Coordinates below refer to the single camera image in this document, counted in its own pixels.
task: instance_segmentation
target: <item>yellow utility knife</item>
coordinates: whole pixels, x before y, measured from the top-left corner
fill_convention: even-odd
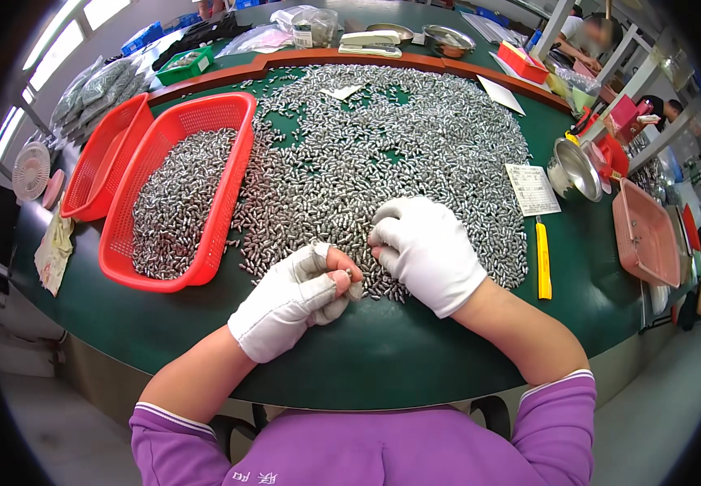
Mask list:
[[[539,284],[539,297],[551,298],[553,288],[550,286],[550,255],[547,251],[547,232],[543,220],[537,215],[537,280]]]

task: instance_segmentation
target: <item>stainless steel bowl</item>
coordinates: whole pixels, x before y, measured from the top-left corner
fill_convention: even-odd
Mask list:
[[[399,47],[409,46],[413,42],[413,31],[405,26],[398,26],[395,23],[374,23],[367,27],[367,32],[371,30],[393,30],[400,34]]]
[[[461,58],[464,54],[475,51],[472,37],[446,26],[423,26],[426,48],[441,58]]]
[[[556,139],[547,177],[556,194],[566,200],[602,199],[602,184],[596,169],[580,147],[567,139]]]

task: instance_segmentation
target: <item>screw pile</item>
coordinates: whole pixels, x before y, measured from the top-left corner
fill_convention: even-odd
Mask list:
[[[523,281],[526,234],[504,164],[526,164],[530,155],[510,112],[453,75],[351,64],[303,71],[259,99],[253,122],[231,228],[248,229],[240,267],[254,285],[317,238],[359,265],[363,296],[404,302],[406,288],[378,265],[366,241],[383,202],[415,195],[453,210],[498,284]],[[365,88],[345,101],[319,92],[348,85]],[[269,113],[296,116],[298,129],[281,133],[264,120]],[[289,135],[294,142],[285,145]]]
[[[230,128],[190,135],[151,173],[132,209],[137,273],[170,280],[188,269],[236,136]]]

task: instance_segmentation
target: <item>sleeve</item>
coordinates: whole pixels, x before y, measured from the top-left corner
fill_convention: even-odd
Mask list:
[[[231,469],[209,425],[138,402],[129,426],[143,486],[221,484]]]
[[[579,17],[571,15],[567,17],[567,19],[564,21],[564,24],[561,26],[561,33],[564,34],[564,37],[567,40],[570,40],[572,36],[578,31],[578,27],[582,23],[583,21],[580,20]]]
[[[588,486],[593,472],[596,383],[587,369],[528,390],[512,445],[550,486]]]

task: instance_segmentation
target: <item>wooden table edge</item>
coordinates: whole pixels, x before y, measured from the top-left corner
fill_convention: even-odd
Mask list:
[[[477,79],[477,75],[481,75],[494,83],[504,86],[511,92],[541,102],[562,113],[571,113],[569,104],[553,93],[504,73],[468,62],[434,58],[418,53],[403,53],[401,58],[385,58],[367,54],[339,53],[336,49],[305,49],[261,53],[253,58],[253,61],[249,64],[219,69],[218,71],[198,75],[154,91],[148,99],[148,105],[154,107],[163,102],[176,100],[184,95],[211,90],[231,83],[242,83],[247,79],[264,79],[270,68],[305,66],[309,64],[373,64],[393,66],[395,68],[415,68],[424,72],[440,74],[447,72],[472,80]]]

